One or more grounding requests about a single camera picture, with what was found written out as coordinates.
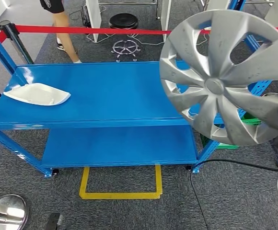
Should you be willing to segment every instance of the hubcap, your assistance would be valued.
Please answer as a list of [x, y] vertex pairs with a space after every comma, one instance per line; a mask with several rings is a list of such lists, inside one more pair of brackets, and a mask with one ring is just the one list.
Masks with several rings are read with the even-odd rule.
[[[196, 49], [200, 30], [211, 26], [208, 55]], [[261, 36], [263, 44], [249, 58], [233, 64], [233, 49], [247, 33]], [[190, 66], [180, 69], [177, 55]], [[231, 10], [205, 11], [190, 17], [174, 28], [160, 57], [160, 77], [168, 99], [192, 127], [208, 138], [239, 146], [255, 145], [278, 136], [278, 94], [252, 95], [248, 86], [278, 80], [278, 30], [258, 17]], [[187, 89], [180, 92], [178, 85]], [[199, 104], [197, 115], [190, 108]], [[243, 123], [240, 109], [262, 121], [259, 126]], [[215, 126], [217, 115], [224, 128]]]

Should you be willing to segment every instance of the hubcap spoke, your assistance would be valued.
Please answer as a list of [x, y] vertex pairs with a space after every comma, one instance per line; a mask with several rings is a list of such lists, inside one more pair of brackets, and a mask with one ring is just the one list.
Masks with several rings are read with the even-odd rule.
[[243, 123], [238, 113], [238, 108], [225, 97], [218, 100], [219, 112], [224, 122], [227, 137], [233, 144], [238, 143], [241, 138], [246, 140], [245, 145], [258, 144], [254, 135], [255, 126], [249, 126]]
[[203, 88], [189, 87], [184, 93], [171, 92], [168, 98], [178, 112], [189, 109], [198, 104], [208, 96], [208, 91]]
[[181, 70], [175, 65], [174, 60], [162, 58], [159, 62], [162, 79], [176, 84], [204, 86], [204, 80], [193, 69]]
[[208, 75], [208, 58], [199, 54], [196, 49], [200, 30], [194, 29], [187, 21], [179, 24], [174, 33], [170, 34], [168, 40], [174, 47], [180, 57], [190, 65], [203, 78]]
[[209, 96], [200, 104], [199, 113], [194, 116], [193, 128], [203, 130], [208, 138], [211, 138], [218, 128], [214, 125], [217, 114], [217, 103], [215, 97]]
[[227, 88], [227, 97], [255, 117], [278, 128], [278, 94], [267, 97], [252, 95], [247, 89]]
[[256, 139], [258, 143], [263, 143], [266, 140], [271, 140], [278, 136], [278, 129], [270, 128], [266, 123], [262, 123], [257, 128]]
[[221, 76], [231, 67], [230, 53], [247, 32], [247, 17], [243, 14], [230, 17], [234, 13], [216, 11], [212, 16], [208, 44], [209, 71], [211, 76]]
[[248, 59], [233, 66], [222, 79], [227, 85], [248, 85], [261, 80], [278, 80], [278, 40], [264, 44]]

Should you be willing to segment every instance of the person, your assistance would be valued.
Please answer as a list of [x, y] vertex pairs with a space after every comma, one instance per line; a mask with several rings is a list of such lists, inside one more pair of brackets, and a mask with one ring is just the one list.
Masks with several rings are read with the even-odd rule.
[[[69, 17], [64, 12], [62, 0], [40, 0], [40, 2], [45, 10], [52, 13], [54, 26], [69, 26]], [[57, 48], [67, 52], [73, 63], [82, 63], [69, 34], [57, 34]]]

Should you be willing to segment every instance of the blue metal rack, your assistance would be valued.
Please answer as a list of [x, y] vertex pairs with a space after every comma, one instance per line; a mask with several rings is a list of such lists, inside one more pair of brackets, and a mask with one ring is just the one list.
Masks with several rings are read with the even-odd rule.
[[[1, 44], [0, 60], [12, 75], [5, 91], [39, 82], [71, 94], [49, 107], [0, 97], [0, 143], [45, 177], [60, 167], [196, 164], [218, 144], [198, 153], [193, 129], [164, 93], [159, 62], [17, 66]], [[41, 160], [2, 132], [45, 128], [51, 131]]]

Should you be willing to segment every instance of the upper shelf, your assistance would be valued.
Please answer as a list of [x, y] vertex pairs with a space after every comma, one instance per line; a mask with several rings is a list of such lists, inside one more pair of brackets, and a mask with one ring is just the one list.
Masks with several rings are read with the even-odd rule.
[[[0, 129], [186, 125], [164, 93], [159, 62], [20, 66], [29, 83], [70, 92], [66, 102], [39, 106], [0, 98]], [[17, 87], [13, 76], [5, 91]]]

